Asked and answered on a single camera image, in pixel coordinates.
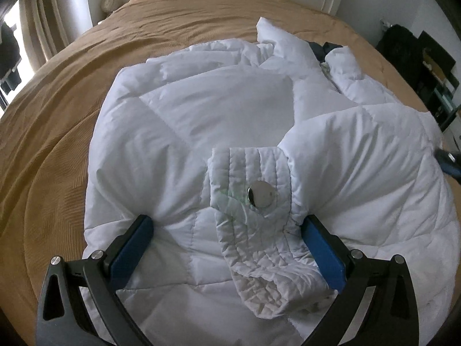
blue gripper pad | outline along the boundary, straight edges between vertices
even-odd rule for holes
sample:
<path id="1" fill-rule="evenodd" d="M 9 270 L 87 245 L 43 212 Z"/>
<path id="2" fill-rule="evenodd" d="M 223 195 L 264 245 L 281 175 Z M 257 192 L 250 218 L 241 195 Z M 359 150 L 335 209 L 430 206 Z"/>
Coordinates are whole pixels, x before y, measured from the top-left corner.
<path id="1" fill-rule="evenodd" d="M 110 267 L 109 284 L 113 290 L 123 289 L 154 236 L 154 223 L 144 218 L 131 238 L 125 243 Z"/>
<path id="2" fill-rule="evenodd" d="M 301 236 L 328 286 L 341 292 L 346 285 L 346 268 L 309 217 L 301 225 Z"/>

silver bolt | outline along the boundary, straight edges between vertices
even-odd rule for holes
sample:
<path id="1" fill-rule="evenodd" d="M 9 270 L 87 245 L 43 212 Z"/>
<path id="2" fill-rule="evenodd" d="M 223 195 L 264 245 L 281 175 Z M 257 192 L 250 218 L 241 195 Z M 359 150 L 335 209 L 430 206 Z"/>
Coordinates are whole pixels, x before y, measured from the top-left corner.
<path id="1" fill-rule="evenodd" d="M 350 252 L 351 256 L 354 258 L 354 259 L 361 259 L 363 258 L 363 252 L 360 251 L 359 249 L 353 249 L 351 252 Z"/>
<path id="2" fill-rule="evenodd" d="M 51 258 L 51 265 L 56 265 L 60 261 L 61 261 L 61 257 L 60 256 L 55 256 L 55 257 Z"/>
<path id="3" fill-rule="evenodd" d="M 91 258 L 95 259 L 95 260 L 98 260 L 98 259 L 102 258 L 103 255 L 104 255 L 104 251 L 102 249 L 97 249 L 96 251 L 94 251 L 91 254 Z"/>
<path id="4" fill-rule="evenodd" d="M 403 264 L 405 262 L 405 258 L 402 255 L 395 255 L 394 260 L 397 264 Z"/>

